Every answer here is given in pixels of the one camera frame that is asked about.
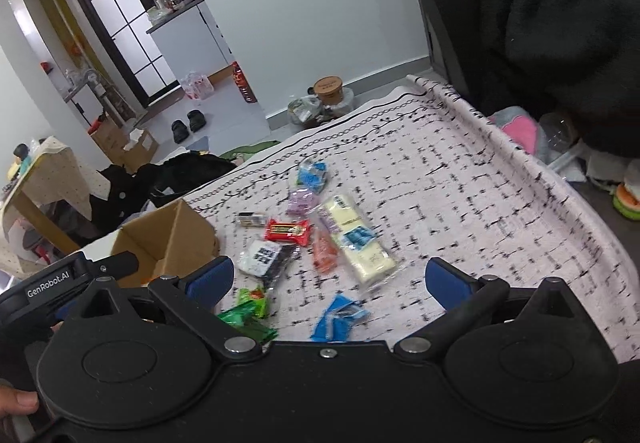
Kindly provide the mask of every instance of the metal screw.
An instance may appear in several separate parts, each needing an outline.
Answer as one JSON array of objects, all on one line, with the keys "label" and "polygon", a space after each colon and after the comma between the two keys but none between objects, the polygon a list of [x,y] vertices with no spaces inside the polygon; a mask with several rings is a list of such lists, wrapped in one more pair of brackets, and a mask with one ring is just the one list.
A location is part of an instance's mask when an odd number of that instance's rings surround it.
[{"label": "metal screw", "polygon": [[426,338],[409,337],[401,341],[400,347],[403,351],[415,355],[417,353],[426,353],[429,351],[431,348],[431,342]]},{"label": "metal screw", "polygon": [[225,342],[225,349],[230,353],[247,353],[255,347],[255,340],[249,337],[233,337]]},{"label": "metal screw", "polygon": [[338,351],[335,349],[320,349],[320,356],[322,358],[335,358],[338,356]]}]

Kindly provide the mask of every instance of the wooden table leg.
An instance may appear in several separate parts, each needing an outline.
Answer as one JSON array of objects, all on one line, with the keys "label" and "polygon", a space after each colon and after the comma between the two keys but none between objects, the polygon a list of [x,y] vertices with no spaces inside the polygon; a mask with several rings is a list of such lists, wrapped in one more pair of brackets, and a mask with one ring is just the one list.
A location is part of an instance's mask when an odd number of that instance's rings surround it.
[{"label": "wooden table leg", "polygon": [[52,245],[65,255],[69,255],[80,249],[65,232],[58,228],[57,224],[43,214],[24,192],[18,192],[12,198],[12,205],[31,223],[36,232],[46,238]]}]

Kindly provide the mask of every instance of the doorway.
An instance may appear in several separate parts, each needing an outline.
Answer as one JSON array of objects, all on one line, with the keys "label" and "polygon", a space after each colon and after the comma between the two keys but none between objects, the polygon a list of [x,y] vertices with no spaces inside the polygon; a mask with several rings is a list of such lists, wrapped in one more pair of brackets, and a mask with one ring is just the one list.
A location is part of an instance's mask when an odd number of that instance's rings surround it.
[{"label": "doorway", "polygon": [[146,109],[179,85],[146,30],[151,23],[140,0],[78,0],[100,42]]}]

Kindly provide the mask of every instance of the wooden lid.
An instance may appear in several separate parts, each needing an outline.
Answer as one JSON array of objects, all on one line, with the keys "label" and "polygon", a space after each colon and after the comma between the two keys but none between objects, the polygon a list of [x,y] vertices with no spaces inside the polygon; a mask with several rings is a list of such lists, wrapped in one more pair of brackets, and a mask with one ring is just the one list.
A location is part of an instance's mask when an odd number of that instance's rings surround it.
[{"label": "wooden lid", "polygon": [[314,91],[319,97],[333,95],[342,89],[342,79],[340,77],[324,77],[314,85]]}]

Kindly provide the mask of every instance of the purple snack package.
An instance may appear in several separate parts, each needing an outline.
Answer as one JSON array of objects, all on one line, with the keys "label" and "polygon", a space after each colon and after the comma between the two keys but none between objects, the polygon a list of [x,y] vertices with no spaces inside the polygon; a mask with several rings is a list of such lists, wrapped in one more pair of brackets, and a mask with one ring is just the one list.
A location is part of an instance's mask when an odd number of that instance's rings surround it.
[{"label": "purple snack package", "polygon": [[306,216],[312,208],[318,206],[318,196],[308,188],[299,188],[289,194],[289,216]]}]

